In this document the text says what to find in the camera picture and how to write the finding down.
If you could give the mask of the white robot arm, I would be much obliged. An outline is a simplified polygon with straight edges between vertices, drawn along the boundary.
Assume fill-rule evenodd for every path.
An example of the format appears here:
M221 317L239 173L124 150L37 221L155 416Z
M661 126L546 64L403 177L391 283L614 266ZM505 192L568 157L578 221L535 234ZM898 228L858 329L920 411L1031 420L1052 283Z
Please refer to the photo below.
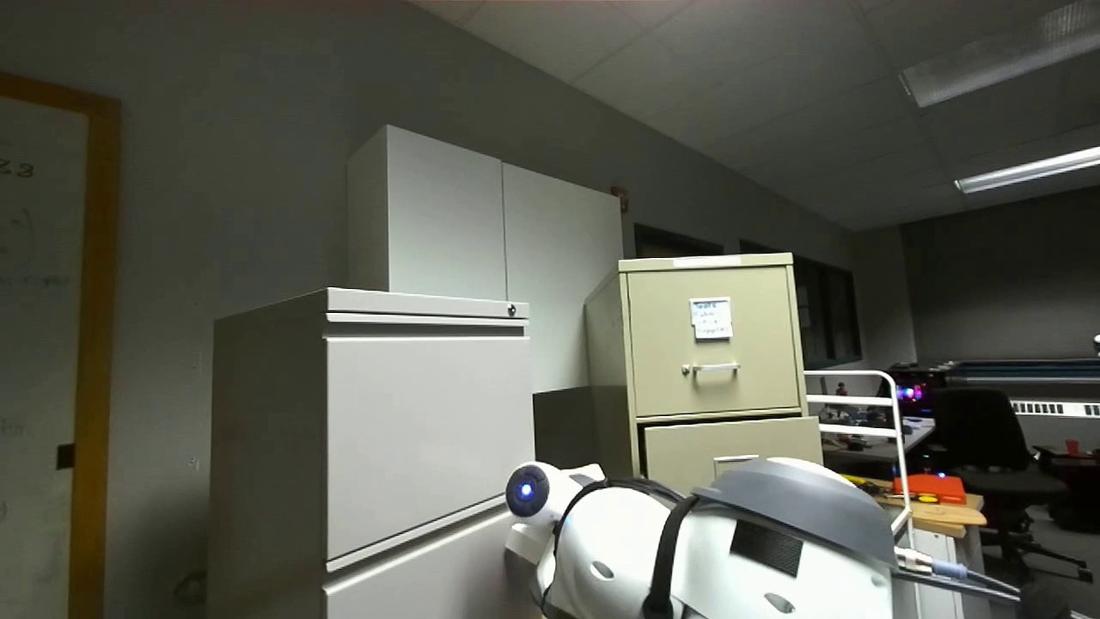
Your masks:
M598 463L519 463L505 550L533 600L568 619L894 619L894 584L1015 604L984 572L899 547L891 516L841 476L797 458L739 458L674 491Z

